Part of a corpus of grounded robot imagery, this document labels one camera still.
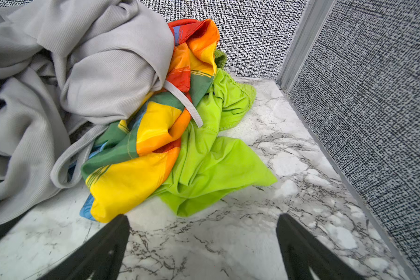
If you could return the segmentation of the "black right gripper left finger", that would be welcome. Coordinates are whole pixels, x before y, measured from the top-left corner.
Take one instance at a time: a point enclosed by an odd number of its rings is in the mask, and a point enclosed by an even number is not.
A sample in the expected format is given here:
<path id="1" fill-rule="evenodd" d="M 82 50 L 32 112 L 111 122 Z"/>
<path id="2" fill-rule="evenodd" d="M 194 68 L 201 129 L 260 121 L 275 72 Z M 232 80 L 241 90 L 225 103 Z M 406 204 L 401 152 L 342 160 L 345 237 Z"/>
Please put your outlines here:
<path id="1" fill-rule="evenodd" d="M 130 224 L 127 216 L 118 215 L 41 279 L 117 279 L 129 235 Z"/>

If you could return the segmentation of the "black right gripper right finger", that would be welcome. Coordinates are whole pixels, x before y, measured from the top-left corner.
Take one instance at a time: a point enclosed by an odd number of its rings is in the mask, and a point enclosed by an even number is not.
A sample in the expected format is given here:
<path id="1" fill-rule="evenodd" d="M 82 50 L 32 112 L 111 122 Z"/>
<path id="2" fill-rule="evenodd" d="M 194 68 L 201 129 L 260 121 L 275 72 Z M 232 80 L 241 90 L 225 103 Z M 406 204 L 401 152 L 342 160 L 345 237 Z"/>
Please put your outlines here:
<path id="1" fill-rule="evenodd" d="M 289 280 L 364 279 L 287 213 L 278 218 L 276 236 Z"/>

